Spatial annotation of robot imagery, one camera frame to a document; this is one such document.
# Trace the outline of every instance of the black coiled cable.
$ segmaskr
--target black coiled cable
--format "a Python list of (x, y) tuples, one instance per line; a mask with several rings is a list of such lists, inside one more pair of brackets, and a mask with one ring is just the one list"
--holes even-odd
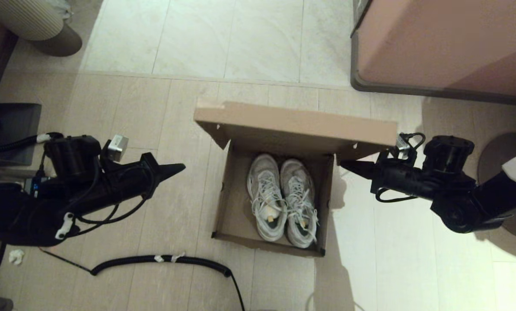
[[(132, 257), (124, 257), (124, 258), (108, 260), (101, 264), (98, 264), (93, 269), (88, 269), (84, 266), (81, 266), (80, 264), (76, 264), (75, 262), (67, 260), (66, 258), (62, 258), (61, 256), (58, 256), (51, 252), (45, 251), (42, 248), (39, 248), (39, 250), (41, 250), (42, 252), (45, 252), (46, 254), (49, 254), (55, 258), (58, 258), (59, 260), (62, 260), (73, 266), (76, 266), (82, 270), (85, 270), (85, 271), (89, 272), (92, 276), (96, 276), (99, 272), (101, 272), (104, 269), (117, 267), (117, 266), (123, 266), (126, 264), (145, 263), (145, 262), (160, 263), (161, 262), (161, 261), (157, 260), (157, 256), (155, 256), (155, 255), (132, 256)], [(242, 311), (245, 311), (245, 305), (242, 302), (242, 296), (241, 296), (241, 292), (239, 291), (239, 286), (237, 285), (237, 281), (235, 280), (235, 276), (233, 276), (231, 269), (229, 269), (228, 267), (226, 267), (223, 264), (220, 264), (218, 262), (212, 261), (212, 260), (208, 260), (208, 259), (204, 259), (204, 258), (197, 258), (197, 257), (186, 257), (186, 256), (178, 257), (178, 256), (172, 256), (172, 255), (160, 255), (160, 258), (164, 262), (172, 262), (172, 259), (175, 258), (175, 261), (173, 261), (175, 263), (195, 264), (197, 266), (208, 267), (208, 268), (211, 268), (211, 269), (214, 269), (214, 270), (220, 272), (226, 278), (231, 277), (233, 280), (233, 284), (235, 285), (235, 289), (237, 290), (237, 295), (239, 296), (239, 302), (241, 303), (241, 309), (242, 309)]]
[[(62, 134), (56, 133), (56, 132), (50, 132), (50, 133), (47, 133), (47, 134), (49, 136), (51, 136), (51, 138), (53, 138), (53, 139), (64, 137)], [(27, 138), (24, 138), (22, 140), (18, 140), (18, 141), (13, 142), (13, 143), (8, 143), (8, 144), (1, 145), (0, 146), (0, 153), (1, 152), (11, 151), (11, 150), (14, 150), (14, 149), (26, 148), (28, 146), (36, 144), (37, 143), (37, 136), (38, 135), (33, 135), (33, 136), (29, 136)]]

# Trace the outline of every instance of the tile floor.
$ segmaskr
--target tile floor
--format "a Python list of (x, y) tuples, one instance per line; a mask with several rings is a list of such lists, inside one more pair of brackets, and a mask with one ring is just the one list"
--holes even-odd
[(72, 0), (67, 59), (20, 41), (9, 70), (349, 86), (349, 0)]
[[(367, 181), (343, 169), (333, 179), (325, 258), (210, 238), (225, 152), (192, 121), (197, 96), (463, 136), (477, 145), (465, 168), (471, 176), (483, 147), (516, 131), (513, 106), (348, 87), (348, 2), (76, 0), (71, 25), (88, 42), (80, 53), (56, 59), (19, 42), (0, 102), (41, 104), (40, 132), (101, 142), (120, 132), (130, 138), (124, 162), (152, 152), (160, 163), (187, 165), (132, 217), (52, 251), (90, 267), (133, 254), (211, 258), (233, 270), (254, 311), (516, 311), (516, 238), (504, 230), (454, 234), (429, 202), (378, 203)], [(232, 282), (205, 268), (140, 264), (92, 277), (23, 249), (21, 266), (0, 269), (0, 296), (18, 311), (239, 308)]]

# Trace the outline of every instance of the sneaker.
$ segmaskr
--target sneaker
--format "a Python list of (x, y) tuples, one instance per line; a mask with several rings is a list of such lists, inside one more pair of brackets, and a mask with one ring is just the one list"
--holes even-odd
[(299, 248), (315, 242), (318, 212), (314, 208), (314, 183), (302, 162), (290, 159), (281, 166), (281, 188), (287, 200), (289, 241)]
[(261, 154), (254, 159), (246, 187), (258, 233), (266, 241), (279, 240), (287, 221), (287, 203), (281, 196), (279, 168), (272, 156)]

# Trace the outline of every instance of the open cardboard box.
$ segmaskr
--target open cardboard box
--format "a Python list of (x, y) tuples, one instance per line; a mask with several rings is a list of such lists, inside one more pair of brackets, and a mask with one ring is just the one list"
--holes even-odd
[[(303, 257), (325, 256), (335, 156), (338, 162), (366, 157), (393, 146), (398, 134), (395, 122), (204, 98), (194, 120), (220, 148), (231, 142), (212, 238)], [(319, 227), (309, 248), (297, 248), (285, 236), (267, 242), (258, 234), (246, 179), (252, 160), (264, 152), (279, 165), (297, 158), (312, 175)]]

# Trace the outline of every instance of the black robotic arm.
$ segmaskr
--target black robotic arm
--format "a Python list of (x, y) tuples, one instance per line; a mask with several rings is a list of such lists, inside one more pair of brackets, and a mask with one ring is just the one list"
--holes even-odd
[[(422, 136), (412, 146), (410, 138)], [(466, 233), (498, 228), (516, 211), (516, 182), (501, 171), (477, 185), (462, 171), (474, 144), (454, 136), (435, 136), (424, 148), (423, 167), (415, 168), (421, 133), (400, 134), (396, 147), (379, 154), (377, 162), (343, 161), (341, 166), (371, 180), (371, 193), (390, 203), (421, 197), (432, 201), (431, 210), (454, 232)], [(383, 200), (381, 194), (395, 190), (409, 195)]]
[[(36, 185), (30, 194), (15, 183), (0, 183), (0, 240), (7, 244), (53, 246), (80, 232), (76, 221), (110, 224), (133, 214), (153, 196), (162, 181), (185, 165), (159, 165), (151, 153), (138, 162), (120, 165), (112, 158), (108, 140), (103, 149), (92, 136), (54, 139), (45, 143), (57, 177)], [(90, 221), (83, 216), (132, 197), (142, 200), (130, 212)]]

